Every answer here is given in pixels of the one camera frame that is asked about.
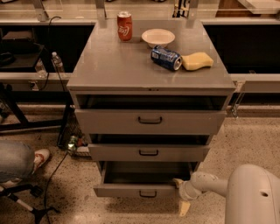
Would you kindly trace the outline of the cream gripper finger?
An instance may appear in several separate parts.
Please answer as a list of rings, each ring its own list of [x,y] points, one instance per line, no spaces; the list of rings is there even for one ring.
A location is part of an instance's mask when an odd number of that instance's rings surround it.
[[[181,200],[179,202],[179,216],[180,217],[184,217],[188,213],[190,205],[191,204],[188,201]]]

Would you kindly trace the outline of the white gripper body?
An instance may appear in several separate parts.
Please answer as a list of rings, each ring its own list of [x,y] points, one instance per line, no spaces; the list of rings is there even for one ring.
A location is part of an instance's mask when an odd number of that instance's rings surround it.
[[[178,189],[180,198],[184,201],[196,200],[202,194],[190,181],[184,181],[180,178],[174,178],[173,181]]]

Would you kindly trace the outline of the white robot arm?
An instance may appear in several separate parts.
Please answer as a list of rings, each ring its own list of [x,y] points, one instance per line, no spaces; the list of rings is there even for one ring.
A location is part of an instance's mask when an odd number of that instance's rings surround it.
[[[280,178],[260,166],[240,165],[228,179],[196,171],[187,181],[173,181],[181,216],[188,212],[191,200],[213,192],[226,199],[225,224],[280,224]]]

